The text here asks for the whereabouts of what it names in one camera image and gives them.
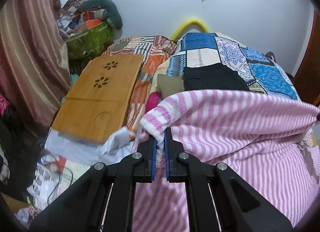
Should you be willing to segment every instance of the silver screw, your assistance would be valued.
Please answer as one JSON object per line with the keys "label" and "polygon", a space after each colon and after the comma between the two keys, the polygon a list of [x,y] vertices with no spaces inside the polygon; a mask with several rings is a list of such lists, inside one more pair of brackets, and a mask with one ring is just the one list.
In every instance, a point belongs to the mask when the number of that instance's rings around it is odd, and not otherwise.
{"label": "silver screw", "polygon": [[217,167],[219,170],[224,171],[228,167],[228,165],[226,165],[225,163],[218,163]]}
{"label": "silver screw", "polygon": [[134,158],[134,159],[140,159],[141,157],[142,157],[142,154],[139,152],[132,154],[132,158]]}
{"label": "silver screw", "polygon": [[180,157],[181,159],[186,160],[186,159],[189,158],[189,154],[183,152],[183,153],[180,153],[180,154],[179,154],[179,157]]}
{"label": "silver screw", "polygon": [[94,165],[94,168],[96,169],[96,170],[102,170],[103,168],[104,168],[104,164],[103,163],[96,163],[95,165]]}

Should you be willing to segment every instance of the curtain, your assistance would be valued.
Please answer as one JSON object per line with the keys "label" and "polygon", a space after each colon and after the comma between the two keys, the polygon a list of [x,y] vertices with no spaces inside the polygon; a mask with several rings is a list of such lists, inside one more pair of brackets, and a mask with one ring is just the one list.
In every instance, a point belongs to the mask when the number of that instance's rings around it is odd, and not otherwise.
{"label": "curtain", "polygon": [[0,93],[25,124],[49,127],[70,86],[60,0],[7,0],[0,11]]}

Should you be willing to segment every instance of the striped fabric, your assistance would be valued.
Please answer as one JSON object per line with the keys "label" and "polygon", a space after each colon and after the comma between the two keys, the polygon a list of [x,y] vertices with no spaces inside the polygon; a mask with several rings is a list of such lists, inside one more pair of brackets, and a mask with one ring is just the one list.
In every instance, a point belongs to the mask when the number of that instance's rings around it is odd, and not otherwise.
{"label": "striped fabric", "polygon": [[157,175],[138,184],[133,231],[188,231],[184,184],[165,178],[163,139],[202,162],[225,162],[281,211],[293,226],[319,190],[319,148],[300,142],[320,110],[310,104],[244,91],[197,90],[172,95],[141,119],[157,140]]}
{"label": "striped fabric", "polygon": [[176,44],[163,36],[132,37],[122,39],[108,47],[101,56],[143,54],[142,66],[132,91],[126,125],[134,139],[144,104],[149,94],[157,67],[174,53]]}

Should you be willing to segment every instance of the yellow foam tube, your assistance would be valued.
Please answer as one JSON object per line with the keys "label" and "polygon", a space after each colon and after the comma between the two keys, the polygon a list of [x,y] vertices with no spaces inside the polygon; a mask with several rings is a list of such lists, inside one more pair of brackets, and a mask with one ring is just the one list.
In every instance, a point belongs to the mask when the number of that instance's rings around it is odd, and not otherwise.
{"label": "yellow foam tube", "polygon": [[180,27],[174,32],[174,34],[171,36],[171,39],[172,40],[176,40],[178,39],[181,34],[183,33],[183,31],[189,27],[190,25],[198,25],[202,31],[204,33],[209,33],[209,29],[208,27],[204,24],[204,22],[200,21],[199,19],[197,18],[191,18],[189,20],[186,20],[185,22],[183,22]]}

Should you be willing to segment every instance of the pink and white striped blanket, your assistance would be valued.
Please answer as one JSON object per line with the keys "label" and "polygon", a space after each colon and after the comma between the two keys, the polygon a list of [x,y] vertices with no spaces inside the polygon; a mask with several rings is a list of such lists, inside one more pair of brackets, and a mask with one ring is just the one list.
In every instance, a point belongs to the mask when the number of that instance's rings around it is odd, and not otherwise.
{"label": "pink and white striped blanket", "polygon": [[185,186],[168,183],[164,130],[202,162],[225,162],[295,226],[319,190],[319,147],[300,142],[320,110],[288,98],[244,91],[172,95],[141,119],[157,140],[152,184],[137,184],[133,231],[189,231]]}

